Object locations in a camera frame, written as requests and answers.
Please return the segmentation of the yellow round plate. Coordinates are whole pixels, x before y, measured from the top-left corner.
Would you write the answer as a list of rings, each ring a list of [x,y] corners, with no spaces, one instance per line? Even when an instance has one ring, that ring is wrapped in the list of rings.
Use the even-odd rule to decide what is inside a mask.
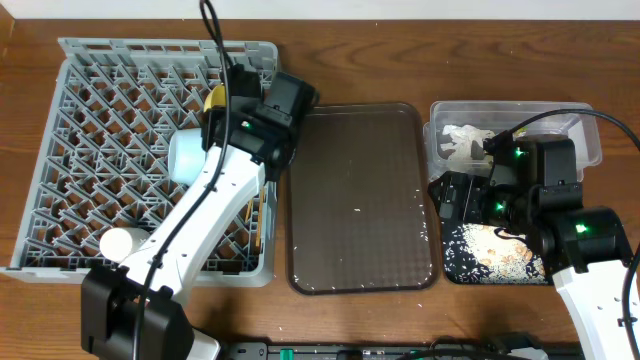
[[[224,84],[218,84],[207,95],[204,101],[203,111],[207,112],[215,108],[224,108],[226,105],[226,87]]]

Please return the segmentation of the white napkin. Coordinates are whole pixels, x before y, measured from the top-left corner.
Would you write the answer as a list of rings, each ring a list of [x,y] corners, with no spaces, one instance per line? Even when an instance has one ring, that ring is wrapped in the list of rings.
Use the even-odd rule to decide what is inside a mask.
[[[486,157],[483,142],[494,136],[493,131],[472,125],[445,125],[439,137],[440,153],[451,161],[480,161]]]

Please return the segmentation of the wooden chopstick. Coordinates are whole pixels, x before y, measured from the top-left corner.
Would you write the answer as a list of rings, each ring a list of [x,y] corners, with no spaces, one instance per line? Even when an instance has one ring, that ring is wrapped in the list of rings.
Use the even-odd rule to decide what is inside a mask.
[[[245,213],[245,223],[248,223],[252,217],[252,213],[253,213],[253,207],[254,207],[254,200],[251,199],[248,201],[247,203],[247,207],[246,207],[246,213]]]
[[[265,188],[263,187],[259,193],[258,221],[257,221],[256,241],[255,241],[255,248],[258,252],[261,251],[261,246],[262,246],[261,235],[262,235],[264,200],[265,200]]]

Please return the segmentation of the light blue bowl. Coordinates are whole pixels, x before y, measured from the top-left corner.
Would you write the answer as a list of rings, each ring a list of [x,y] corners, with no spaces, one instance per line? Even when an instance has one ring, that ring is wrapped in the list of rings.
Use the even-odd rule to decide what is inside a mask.
[[[170,139],[168,171],[172,181],[191,186],[206,160],[200,128],[176,131]]]

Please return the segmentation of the white paper cup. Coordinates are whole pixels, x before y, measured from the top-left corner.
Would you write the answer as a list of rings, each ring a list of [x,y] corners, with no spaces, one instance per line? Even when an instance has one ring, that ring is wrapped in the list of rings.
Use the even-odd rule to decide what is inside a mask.
[[[120,263],[137,251],[148,237],[149,233],[141,228],[112,228],[101,236],[99,249],[107,260]]]

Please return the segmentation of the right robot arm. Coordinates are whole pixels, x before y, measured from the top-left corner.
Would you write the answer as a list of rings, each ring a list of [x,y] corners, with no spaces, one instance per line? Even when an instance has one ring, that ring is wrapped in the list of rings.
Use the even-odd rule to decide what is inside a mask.
[[[573,141],[500,134],[484,150],[493,158],[489,175],[447,171],[429,184],[438,217],[524,236],[562,298],[585,358],[638,358],[638,259],[612,209],[584,206]]]

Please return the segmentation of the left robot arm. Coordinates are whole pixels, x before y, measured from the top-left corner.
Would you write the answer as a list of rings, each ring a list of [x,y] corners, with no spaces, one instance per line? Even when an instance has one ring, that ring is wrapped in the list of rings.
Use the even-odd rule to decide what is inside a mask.
[[[81,284],[81,347],[100,359],[216,359],[221,344],[195,329],[184,308],[195,280],[231,222],[296,152],[317,103],[309,83],[287,73],[269,89],[234,65],[225,102],[202,115],[196,147],[205,162],[195,181],[116,269],[96,265]]]

